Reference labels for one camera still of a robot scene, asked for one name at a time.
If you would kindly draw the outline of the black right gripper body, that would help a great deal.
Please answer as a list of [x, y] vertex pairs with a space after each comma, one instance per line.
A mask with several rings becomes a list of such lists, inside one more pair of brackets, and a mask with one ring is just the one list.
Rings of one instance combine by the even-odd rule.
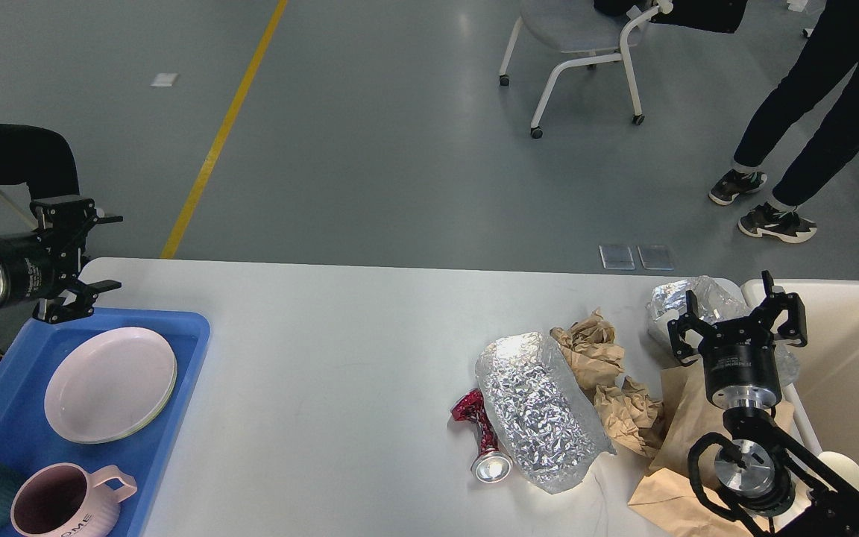
[[758, 321], [708, 325], [699, 343], [706, 398], [716, 407], [774, 407], [783, 391], [770, 327]]

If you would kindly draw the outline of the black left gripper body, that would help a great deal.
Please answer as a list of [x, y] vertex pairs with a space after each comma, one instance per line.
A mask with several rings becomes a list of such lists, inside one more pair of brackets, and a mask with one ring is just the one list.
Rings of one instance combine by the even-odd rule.
[[0, 236], [0, 309], [45, 297], [55, 267], [35, 235]]

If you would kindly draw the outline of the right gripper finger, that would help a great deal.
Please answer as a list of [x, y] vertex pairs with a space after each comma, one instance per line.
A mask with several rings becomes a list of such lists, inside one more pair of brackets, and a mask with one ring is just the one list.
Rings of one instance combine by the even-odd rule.
[[694, 290], [685, 292], [685, 310], [679, 313], [678, 319], [668, 321], [667, 329], [673, 357], [679, 365], [693, 365], [696, 358], [695, 347], [687, 342], [689, 332], [698, 333], [701, 337], [712, 334], [712, 324], [698, 316], [698, 299]]
[[764, 299], [749, 314], [746, 346], [764, 349], [776, 341], [802, 348], [808, 344], [807, 310], [798, 293], [785, 292], [775, 286], [769, 271], [761, 272]]

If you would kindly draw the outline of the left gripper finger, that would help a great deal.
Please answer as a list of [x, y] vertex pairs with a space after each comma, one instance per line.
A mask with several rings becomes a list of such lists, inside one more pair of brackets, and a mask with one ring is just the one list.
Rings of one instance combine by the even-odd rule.
[[50, 258], [81, 257], [86, 251], [86, 236], [99, 224], [122, 223], [120, 215], [105, 212], [92, 198], [57, 196], [30, 202], [37, 217], [37, 240]]
[[55, 269], [51, 288], [38, 300], [33, 319], [51, 325], [90, 317], [98, 296], [103, 292], [120, 289], [122, 282], [101, 280], [85, 284], [78, 279], [79, 271], [69, 264], [60, 264]]

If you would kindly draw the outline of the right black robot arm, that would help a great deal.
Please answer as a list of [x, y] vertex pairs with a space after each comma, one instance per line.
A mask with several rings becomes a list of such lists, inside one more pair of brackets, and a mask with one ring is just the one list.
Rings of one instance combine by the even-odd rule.
[[690, 486], [706, 509], [753, 536], [859, 536], [859, 490], [774, 421], [783, 398], [775, 346], [808, 343], [807, 313], [768, 271], [761, 282], [766, 295], [746, 316], [703, 321], [688, 290], [685, 312], [667, 324], [679, 364], [701, 357], [705, 396], [726, 428], [690, 448]]

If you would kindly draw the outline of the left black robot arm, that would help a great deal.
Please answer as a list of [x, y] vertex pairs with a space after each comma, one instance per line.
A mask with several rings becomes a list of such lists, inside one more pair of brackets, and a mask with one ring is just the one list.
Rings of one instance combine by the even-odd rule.
[[52, 325], [91, 316], [98, 296], [122, 283], [81, 281], [86, 235], [123, 218], [75, 195], [33, 200], [30, 208], [33, 231], [0, 236], [0, 309], [35, 302], [34, 318]]

